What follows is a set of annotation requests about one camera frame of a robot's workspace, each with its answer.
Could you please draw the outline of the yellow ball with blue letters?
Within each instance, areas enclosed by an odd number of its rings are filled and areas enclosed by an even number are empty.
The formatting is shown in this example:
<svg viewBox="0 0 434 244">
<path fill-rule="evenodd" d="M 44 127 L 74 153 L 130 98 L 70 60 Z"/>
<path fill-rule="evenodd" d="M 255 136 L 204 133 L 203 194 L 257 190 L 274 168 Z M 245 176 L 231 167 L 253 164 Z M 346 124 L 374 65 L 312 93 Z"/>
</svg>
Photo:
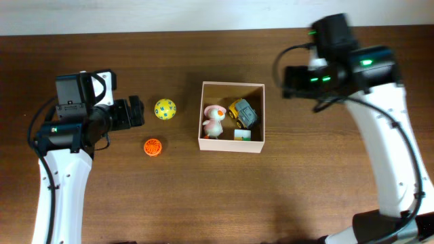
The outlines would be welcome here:
<svg viewBox="0 0 434 244">
<path fill-rule="evenodd" d="M 161 120 L 169 120 L 176 114 L 175 103 L 167 98 L 160 99 L 154 107 L 155 116 Z"/>
</svg>

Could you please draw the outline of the orange round lattice toy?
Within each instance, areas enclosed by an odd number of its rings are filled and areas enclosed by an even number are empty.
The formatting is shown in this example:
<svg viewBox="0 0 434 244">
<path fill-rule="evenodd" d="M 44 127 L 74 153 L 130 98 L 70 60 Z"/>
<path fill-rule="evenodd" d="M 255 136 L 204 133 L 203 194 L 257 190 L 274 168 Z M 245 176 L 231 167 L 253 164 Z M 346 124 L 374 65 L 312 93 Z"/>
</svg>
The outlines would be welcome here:
<svg viewBox="0 0 434 244">
<path fill-rule="evenodd" d="M 143 150 L 148 156 L 157 157 L 161 154 L 162 143 L 156 138 L 151 138 L 144 143 Z"/>
</svg>

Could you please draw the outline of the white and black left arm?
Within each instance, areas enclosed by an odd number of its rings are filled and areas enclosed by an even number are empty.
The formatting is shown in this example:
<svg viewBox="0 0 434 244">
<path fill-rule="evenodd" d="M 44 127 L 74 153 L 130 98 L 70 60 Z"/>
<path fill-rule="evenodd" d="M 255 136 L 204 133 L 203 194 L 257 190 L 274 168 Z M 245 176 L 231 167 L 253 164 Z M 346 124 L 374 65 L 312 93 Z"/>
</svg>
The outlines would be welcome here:
<svg viewBox="0 0 434 244">
<path fill-rule="evenodd" d="M 38 157 L 40 189 L 33 243 L 80 243 L 85 187 L 96 144 L 109 132 L 144 125 L 138 96 L 114 99 L 110 70 L 81 71 L 55 80 L 57 95 L 40 109 L 40 129 L 27 133 Z"/>
</svg>

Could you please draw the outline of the white duck toy pink hat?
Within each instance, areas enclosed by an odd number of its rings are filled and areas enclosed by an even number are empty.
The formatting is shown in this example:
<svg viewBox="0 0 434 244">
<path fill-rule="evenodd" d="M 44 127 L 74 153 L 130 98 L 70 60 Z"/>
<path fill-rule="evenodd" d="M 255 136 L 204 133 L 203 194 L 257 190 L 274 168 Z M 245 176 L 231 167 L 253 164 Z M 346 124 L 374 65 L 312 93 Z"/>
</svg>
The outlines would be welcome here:
<svg viewBox="0 0 434 244">
<path fill-rule="evenodd" d="M 219 105 L 210 105 L 204 109 L 206 120 L 202 123 L 203 137 L 217 139 L 223 133 L 221 122 L 226 117 L 226 108 Z"/>
</svg>

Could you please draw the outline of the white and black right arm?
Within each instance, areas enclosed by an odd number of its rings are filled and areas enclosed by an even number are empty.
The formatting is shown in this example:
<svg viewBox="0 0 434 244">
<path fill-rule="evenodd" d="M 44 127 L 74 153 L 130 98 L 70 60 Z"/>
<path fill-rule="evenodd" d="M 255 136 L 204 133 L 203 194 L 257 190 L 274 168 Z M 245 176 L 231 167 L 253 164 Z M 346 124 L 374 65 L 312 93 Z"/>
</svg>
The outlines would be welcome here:
<svg viewBox="0 0 434 244">
<path fill-rule="evenodd" d="M 433 183 L 414 137 L 406 90 L 392 50 L 362 48 L 344 14 L 311 26 L 306 66 L 273 77 L 284 98 L 316 100 L 315 112 L 344 104 L 363 138 L 378 193 L 378 209 L 358 213 L 320 243 L 426 243 L 433 240 Z"/>
</svg>

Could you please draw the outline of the yellow and grey toy truck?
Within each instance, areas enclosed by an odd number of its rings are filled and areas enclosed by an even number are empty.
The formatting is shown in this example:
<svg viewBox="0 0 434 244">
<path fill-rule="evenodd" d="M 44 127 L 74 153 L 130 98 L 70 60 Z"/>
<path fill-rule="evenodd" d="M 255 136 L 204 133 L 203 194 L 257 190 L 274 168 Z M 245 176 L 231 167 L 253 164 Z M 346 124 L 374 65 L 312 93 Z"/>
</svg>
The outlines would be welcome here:
<svg viewBox="0 0 434 244">
<path fill-rule="evenodd" d="M 256 111 L 243 98 L 234 101 L 229 106 L 229 116 L 236 120 L 236 124 L 240 129 L 251 129 L 258 122 Z"/>
</svg>

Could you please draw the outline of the colourful puzzle cube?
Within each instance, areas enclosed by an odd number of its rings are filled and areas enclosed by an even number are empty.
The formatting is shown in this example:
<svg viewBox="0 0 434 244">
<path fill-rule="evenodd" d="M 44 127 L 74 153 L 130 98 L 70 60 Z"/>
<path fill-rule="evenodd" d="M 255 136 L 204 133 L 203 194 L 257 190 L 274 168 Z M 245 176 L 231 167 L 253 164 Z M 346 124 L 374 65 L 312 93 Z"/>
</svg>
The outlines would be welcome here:
<svg viewBox="0 0 434 244">
<path fill-rule="evenodd" d="M 234 140 L 237 141 L 250 141 L 252 139 L 252 132 L 247 129 L 235 129 Z"/>
</svg>

